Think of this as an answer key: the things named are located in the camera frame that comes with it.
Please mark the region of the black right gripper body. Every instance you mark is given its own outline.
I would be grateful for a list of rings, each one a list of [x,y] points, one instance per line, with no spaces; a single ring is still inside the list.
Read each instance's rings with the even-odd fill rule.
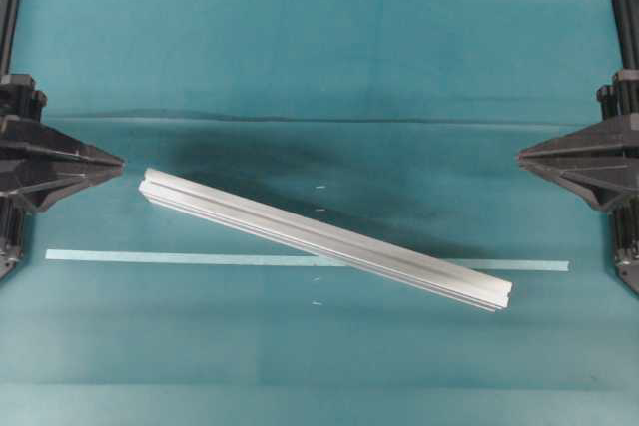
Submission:
[[[619,70],[596,92],[603,120],[638,112],[638,71]]]

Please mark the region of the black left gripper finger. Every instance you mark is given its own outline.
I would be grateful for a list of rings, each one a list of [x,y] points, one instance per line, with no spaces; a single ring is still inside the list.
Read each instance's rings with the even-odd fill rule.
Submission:
[[[1,118],[1,170],[18,168],[87,168],[120,170],[124,161],[38,121]]]
[[[45,212],[59,200],[118,177],[122,172],[122,165],[2,161],[1,196],[29,212]]]

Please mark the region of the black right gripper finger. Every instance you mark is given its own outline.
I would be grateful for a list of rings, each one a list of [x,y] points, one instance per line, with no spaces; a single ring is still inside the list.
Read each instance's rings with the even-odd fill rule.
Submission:
[[[638,116],[621,115],[523,149],[517,162],[523,166],[539,159],[613,157],[637,149]]]
[[[567,170],[533,166],[528,170],[581,197],[597,211],[612,211],[638,197],[638,174],[629,167]]]

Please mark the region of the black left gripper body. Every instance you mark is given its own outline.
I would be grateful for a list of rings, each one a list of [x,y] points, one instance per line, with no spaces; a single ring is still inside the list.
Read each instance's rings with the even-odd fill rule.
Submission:
[[[36,88],[28,74],[1,76],[1,115],[40,120],[46,106],[46,94]]]

